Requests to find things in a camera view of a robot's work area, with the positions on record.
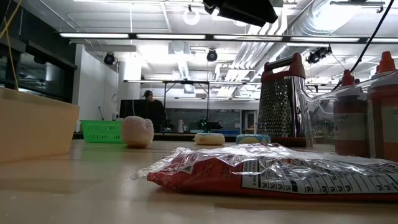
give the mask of wooden table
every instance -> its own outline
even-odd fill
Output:
[[[69,155],[0,165],[0,223],[397,223],[398,205],[177,194],[137,170],[192,142],[148,149],[73,141]]]

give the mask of plastic bag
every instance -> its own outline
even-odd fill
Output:
[[[188,192],[310,200],[398,201],[398,164],[278,144],[176,149],[132,179]]]

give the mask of man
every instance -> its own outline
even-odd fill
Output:
[[[166,112],[163,103],[159,100],[155,100],[154,94],[150,90],[145,91],[144,97],[147,100],[147,118],[154,124],[154,131],[160,132],[160,127],[166,120]]]

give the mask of green plastic basket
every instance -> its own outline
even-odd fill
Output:
[[[81,121],[86,142],[123,143],[120,139],[121,121]]]

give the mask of computer monitor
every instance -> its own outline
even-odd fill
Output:
[[[140,116],[141,118],[147,118],[147,110],[147,100],[121,100],[119,117]]]

